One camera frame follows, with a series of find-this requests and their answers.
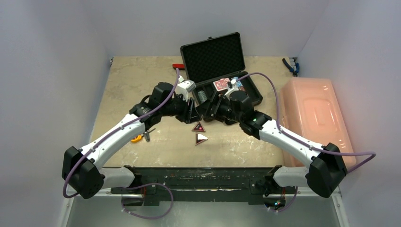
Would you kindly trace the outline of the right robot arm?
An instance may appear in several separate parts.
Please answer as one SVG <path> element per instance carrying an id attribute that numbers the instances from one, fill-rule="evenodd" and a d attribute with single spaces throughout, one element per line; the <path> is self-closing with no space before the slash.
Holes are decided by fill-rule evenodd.
<path id="1" fill-rule="evenodd" d="M 348 173 L 336 145 L 322 145 L 286 129 L 267 114 L 255 110 L 244 91 L 235 91 L 230 98 L 214 95 L 196 109 L 207 119 L 239 123 L 245 134 L 282 149 L 303 164 L 302 167 L 279 166 L 267 174 L 265 185 L 270 192 L 278 192 L 283 187 L 308 187 L 328 198 Z"/>

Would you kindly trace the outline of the grey chip stack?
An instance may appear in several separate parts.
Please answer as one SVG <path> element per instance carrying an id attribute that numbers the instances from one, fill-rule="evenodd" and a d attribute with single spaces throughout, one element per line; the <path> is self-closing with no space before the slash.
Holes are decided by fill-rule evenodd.
<path id="1" fill-rule="evenodd" d="M 198 92 L 198 97 L 199 97 L 199 101 L 200 101 L 201 104 L 206 102 L 207 99 L 208 99 L 206 93 L 203 90 Z"/>

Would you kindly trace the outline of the black poker set case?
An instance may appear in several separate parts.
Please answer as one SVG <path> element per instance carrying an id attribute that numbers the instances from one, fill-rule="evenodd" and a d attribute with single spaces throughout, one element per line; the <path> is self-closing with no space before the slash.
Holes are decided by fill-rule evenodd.
<path id="1" fill-rule="evenodd" d="M 256 84 L 245 71 L 245 61 L 238 32 L 220 37 L 209 37 L 207 40 L 186 44 L 180 48 L 187 78 L 194 81 L 193 92 L 195 100 L 200 105 L 198 92 L 203 90 L 207 97 L 217 91 L 212 82 L 223 78 L 238 77 L 244 91 L 251 98 L 253 107 L 259 105 L 263 97 Z M 240 122 L 244 127 L 261 129 L 262 125 L 271 120 L 270 117 L 254 110 L 251 117 Z"/>

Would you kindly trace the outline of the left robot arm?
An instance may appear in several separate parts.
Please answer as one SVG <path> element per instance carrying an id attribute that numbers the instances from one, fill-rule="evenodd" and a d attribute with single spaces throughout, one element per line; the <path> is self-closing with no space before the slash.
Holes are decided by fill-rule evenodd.
<path id="1" fill-rule="evenodd" d="M 71 186 L 84 199 L 107 188 L 120 187 L 128 193 L 138 192 L 141 180 L 135 177 L 129 166 L 105 167 L 105 163 L 132 139 L 158 124 L 164 116 L 174 116 L 186 124 L 199 121 L 194 99 L 189 97 L 195 87 L 191 80 L 175 85 L 160 82 L 152 94 L 134 105 L 108 132 L 81 148 L 68 148 L 62 167 L 63 196 L 72 197 L 67 194 L 67 186 Z"/>

